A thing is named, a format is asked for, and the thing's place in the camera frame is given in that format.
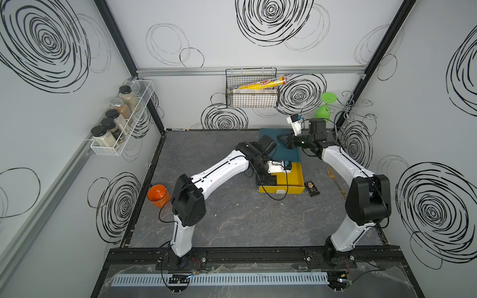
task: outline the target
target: black metal frame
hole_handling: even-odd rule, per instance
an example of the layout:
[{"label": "black metal frame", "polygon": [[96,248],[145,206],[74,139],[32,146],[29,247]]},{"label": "black metal frame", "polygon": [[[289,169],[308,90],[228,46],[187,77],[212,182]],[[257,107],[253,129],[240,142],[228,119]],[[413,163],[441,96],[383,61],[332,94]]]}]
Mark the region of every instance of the black metal frame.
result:
[{"label": "black metal frame", "polygon": [[[106,0],[94,0],[111,36],[132,76],[137,76],[137,66],[134,63],[133,57],[128,50],[128,47],[121,35],[121,32],[114,20],[111,10],[109,9]],[[416,0],[404,0],[400,9],[398,10],[393,22],[388,28],[385,36],[381,40],[378,49],[374,53],[368,67],[365,71],[365,77],[360,80],[353,91],[353,99],[356,102],[356,99],[359,98],[363,92],[365,86],[369,82],[372,74],[377,69],[381,59],[384,57],[387,48],[393,41],[397,32],[401,28],[404,20],[411,11],[412,7],[416,3]],[[161,140],[157,145],[156,152],[154,157],[149,165],[149,169],[146,174],[146,178],[139,194],[138,200],[134,207],[131,219],[128,223],[127,230],[124,234],[123,240],[121,242],[120,248],[113,248],[108,253],[108,256],[104,262],[103,269],[100,272],[96,285],[94,287],[92,298],[98,297],[101,287],[103,286],[104,280],[108,274],[108,271],[111,265],[157,265],[159,261],[162,261],[162,255],[166,252],[167,248],[129,248],[129,242],[134,232],[135,225],[137,223],[142,205],[144,203],[147,190],[149,188],[150,181],[154,174],[154,170],[159,159],[162,147],[166,140],[166,130],[164,125],[157,113],[152,102],[149,102],[148,110],[151,113],[156,126],[161,133]],[[339,118],[337,126],[341,126],[344,123],[345,119],[343,115]],[[384,233],[379,228],[379,235],[381,240],[387,244],[387,239],[385,238]],[[323,247],[205,247],[205,248],[193,248],[193,254],[205,254],[206,262],[203,264],[205,268],[207,266],[215,266],[219,264],[227,263],[299,263],[306,266],[310,269],[321,269],[322,271],[336,271],[341,270],[340,267],[331,268],[326,264],[318,261],[320,258],[317,255],[320,255],[323,251]],[[360,258],[362,261],[375,261],[381,266],[385,266],[386,262],[398,262],[401,263],[405,273],[407,274],[409,280],[415,288],[415,291],[418,297],[424,297],[401,249],[397,246],[357,246],[354,254],[356,256],[355,261],[358,261],[356,258]]]},{"label": "black metal frame", "polygon": [[[101,17],[103,18],[106,27],[108,27],[111,37],[113,38],[113,41],[116,44],[116,47],[118,48],[118,51],[121,54],[129,73],[131,76],[137,76],[137,66],[134,63],[134,59],[127,48],[126,42],[124,41],[121,32],[119,31],[119,27],[114,20],[113,13],[109,9],[108,3],[106,3],[106,0],[94,0],[94,3],[96,4]],[[147,103],[147,109],[149,110],[149,113],[151,113],[152,119],[154,120],[157,129],[161,135],[164,136],[166,133],[164,124],[162,123],[161,118],[159,117],[159,114],[157,113],[157,110],[151,101]]]},{"label": "black metal frame", "polygon": [[[353,90],[353,101],[350,101],[351,106],[353,106],[358,101],[361,93],[371,79],[374,71],[378,68],[379,63],[381,63],[381,60],[386,54],[387,49],[393,42],[394,37],[399,32],[399,29],[403,25],[404,21],[406,20],[407,16],[411,12],[416,2],[417,0],[404,0],[401,4],[401,7],[397,11],[393,21],[391,22],[391,25],[389,25],[386,34],[384,35],[378,48],[374,52],[373,57],[369,61],[369,64],[364,71],[364,78],[358,82],[355,89]],[[338,118],[338,121],[336,122],[336,126],[342,126],[344,121],[344,113],[342,113],[341,116]]]},{"label": "black metal frame", "polygon": [[[287,263],[293,264],[299,269],[320,269],[327,272],[343,271],[343,267],[331,268],[315,259],[317,255],[321,254],[323,247],[201,247],[193,248],[193,253],[194,251],[205,256],[206,261],[201,261],[201,267],[204,270],[213,270],[222,264]],[[160,270],[163,266],[170,273],[184,273],[187,270],[187,268],[182,270],[175,268],[176,265],[172,261],[163,258],[166,254],[167,248],[111,249],[91,298],[97,298],[100,294],[104,280],[112,265],[156,265],[157,270]],[[414,286],[416,295],[419,298],[424,298],[424,294],[399,247],[359,246],[356,247],[352,256],[355,262],[374,261],[383,268],[394,267],[396,263],[400,263],[409,281]]]}]

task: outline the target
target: black jar lid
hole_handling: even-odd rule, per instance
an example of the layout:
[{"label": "black jar lid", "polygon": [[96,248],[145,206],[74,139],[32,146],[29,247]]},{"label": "black jar lid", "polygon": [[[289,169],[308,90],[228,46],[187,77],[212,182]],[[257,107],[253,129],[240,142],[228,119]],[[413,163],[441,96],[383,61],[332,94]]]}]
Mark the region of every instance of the black jar lid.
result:
[{"label": "black jar lid", "polygon": [[91,134],[93,136],[102,136],[105,135],[107,132],[107,128],[102,125],[95,126],[91,129]]},{"label": "black jar lid", "polygon": [[113,119],[119,117],[119,111],[115,109],[111,109],[104,114],[106,115],[106,117],[110,117]]},{"label": "black jar lid", "polygon": [[107,129],[114,129],[116,127],[116,123],[114,123],[114,119],[110,117],[102,119],[101,125],[103,125]]},{"label": "black jar lid", "polygon": [[119,92],[121,92],[122,94],[131,93],[131,87],[129,87],[127,85],[121,86],[121,87],[119,87]]}]

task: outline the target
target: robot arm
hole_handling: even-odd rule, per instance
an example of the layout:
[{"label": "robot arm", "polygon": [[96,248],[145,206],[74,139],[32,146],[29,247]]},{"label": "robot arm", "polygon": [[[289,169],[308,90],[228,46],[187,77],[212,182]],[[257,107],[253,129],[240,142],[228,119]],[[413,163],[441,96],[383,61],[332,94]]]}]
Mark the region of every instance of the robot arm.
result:
[{"label": "robot arm", "polygon": [[284,172],[284,167],[271,165],[267,156],[275,148],[275,142],[267,135],[258,142],[242,142],[234,151],[209,169],[188,177],[181,175],[174,188],[172,211],[174,233],[171,248],[182,257],[192,248],[192,235],[196,223],[206,214],[205,200],[231,177],[248,169],[249,163],[259,175]]},{"label": "robot arm", "polygon": [[371,227],[391,214],[389,179],[375,175],[355,162],[333,140],[328,140],[324,119],[310,119],[309,134],[289,134],[282,140],[287,148],[309,148],[335,169],[350,186],[345,207],[346,218],[326,240],[325,259],[349,252]]}]

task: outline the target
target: white wall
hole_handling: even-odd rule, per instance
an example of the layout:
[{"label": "white wall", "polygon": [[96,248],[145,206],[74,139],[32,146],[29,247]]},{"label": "white wall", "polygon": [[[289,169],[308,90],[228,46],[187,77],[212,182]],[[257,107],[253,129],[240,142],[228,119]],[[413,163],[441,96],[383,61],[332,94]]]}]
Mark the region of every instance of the white wall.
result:
[{"label": "white wall", "polygon": [[[40,1],[9,1],[2,10],[4,17],[13,20],[20,11],[20,24],[29,24],[31,15],[36,14],[56,27],[41,25],[36,19],[36,31],[27,30],[27,39],[16,39],[15,34],[21,36],[23,32],[21,28],[0,25],[0,217],[31,208],[18,216],[0,218],[0,260],[100,119],[109,99],[129,77],[94,3],[58,3],[55,8]],[[33,7],[19,9],[27,4]],[[36,45],[36,40],[43,44]],[[8,171],[18,167],[28,169]]]},{"label": "white wall", "polygon": [[[371,169],[394,187],[385,233],[402,248],[426,297],[475,296],[476,13],[472,0],[418,1],[404,24],[395,74],[386,81],[375,75],[362,95],[374,102],[366,111],[378,121]],[[468,35],[458,52],[462,64],[448,69]],[[387,67],[380,66],[381,79]]]},{"label": "white wall", "polygon": [[[14,18],[19,11],[26,28],[30,16],[40,17],[32,21],[38,30],[26,33],[31,43],[15,39],[21,28],[0,25],[1,265],[5,248],[129,77],[94,2],[55,3],[2,3],[2,16]],[[48,20],[50,27],[41,25]],[[121,240],[127,220],[120,222],[131,215],[159,141],[147,110],[136,128],[122,156],[89,158],[0,297],[91,295],[108,249]],[[117,219],[105,222],[109,215]]]},{"label": "white wall", "polygon": [[322,105],[320,95],[334,92],[341,102],[344,90],[353,90],[358,74],[324,74],[286,76],[288,91],[280,96],[283,105],[276,108],[227,108],[225,76],[151,77],[159,106],[164,110],[166,128],[241,129],[261,127],[289,128],[288,113],[301,113],[311,118]]},{"label": "white wall", "polygon": [[367,64],[402,3],[134,2],[108,4],[139,68]]},{"label": "white wall", "polygon": [[131,137],[134,151],[140,149],[131,162],[124,153],[89,158],[0,298],[91,295],[109,249],[122,239],[127,221],[121,221],[133,211],[159,136],[153,124],[143,138]]}]

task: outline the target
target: wire mesh basket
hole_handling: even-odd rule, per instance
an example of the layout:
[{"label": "wire mesh basket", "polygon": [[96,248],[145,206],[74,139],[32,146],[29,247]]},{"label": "wire mesh basket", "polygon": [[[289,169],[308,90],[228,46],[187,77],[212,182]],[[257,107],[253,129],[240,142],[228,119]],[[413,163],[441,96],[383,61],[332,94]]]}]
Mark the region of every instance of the wire mesh basket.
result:
[{"label": "wire mesh basket", "polygon": [[274,108],[277,105],[278,86],[260,90],[262,94],[234,93],[239,86],[254,82],[270,80],[277,77],[277,69],[241,68],[226,70],[226,103],[235,108]]},{"label": "wire mesh basket", "polygon": [[126,147],[129,138],[131,137],[131,134],[136,128],[136,125],[138,124],[138,122],[140,122],[144,110],[146,109],[147,103],[151,99],[151,96],[154,92],[154,85],[151,81],[147,80],[135,80],[133,82],[125,82],[124,85],[130,86],[132,92],[134,92],[137,97],[137,105],[131,115],[133,119],[129,124],[129,126],[131,127],[130,133],[126,135],[124,134],[124,131],[122,131],[119,138],[121,138],[121,136],[124,136],[124,142],[118,143],[116,141],[113,147],[102,147],[96,141],[93,140],[93,142],[91,143],[91,149],[97,155],[121,155],[124,148]]}]

